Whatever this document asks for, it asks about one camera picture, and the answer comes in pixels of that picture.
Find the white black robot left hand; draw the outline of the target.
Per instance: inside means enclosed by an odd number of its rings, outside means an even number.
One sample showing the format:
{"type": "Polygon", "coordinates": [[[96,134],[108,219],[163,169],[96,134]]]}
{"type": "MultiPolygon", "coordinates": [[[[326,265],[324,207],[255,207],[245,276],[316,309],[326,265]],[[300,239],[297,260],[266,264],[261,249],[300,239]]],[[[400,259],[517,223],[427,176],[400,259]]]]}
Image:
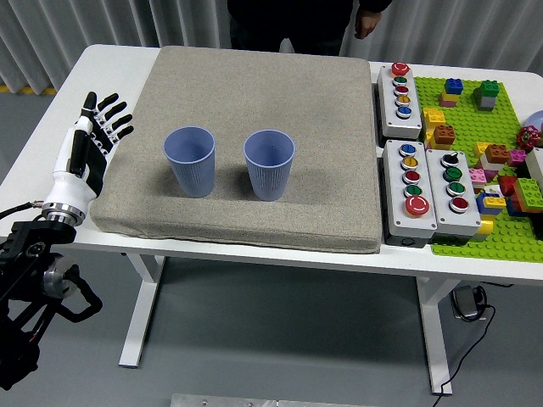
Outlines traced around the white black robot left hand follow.
{"type": "Polygon", "coordinates": [[[75,124],[67,131],[53,167],[53,189],[45,204],[80,210],[102,192],[108,157],[120,140],[133,132],[127,103],[113,93],[98,101],[89,92],[75,124]]]}

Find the person's left hand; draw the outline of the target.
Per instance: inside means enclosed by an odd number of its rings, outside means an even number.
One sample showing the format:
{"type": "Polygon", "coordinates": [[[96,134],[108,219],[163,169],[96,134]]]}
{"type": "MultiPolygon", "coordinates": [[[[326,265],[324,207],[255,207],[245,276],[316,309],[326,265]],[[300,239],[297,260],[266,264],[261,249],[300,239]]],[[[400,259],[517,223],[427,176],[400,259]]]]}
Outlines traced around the person's left hand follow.
{"type": "Polygon", "coordinates": [[[355,38],[359,40],[367,38],[375,30],[380,20],[380,13],[359,8],[355,15],[355,38]]]}

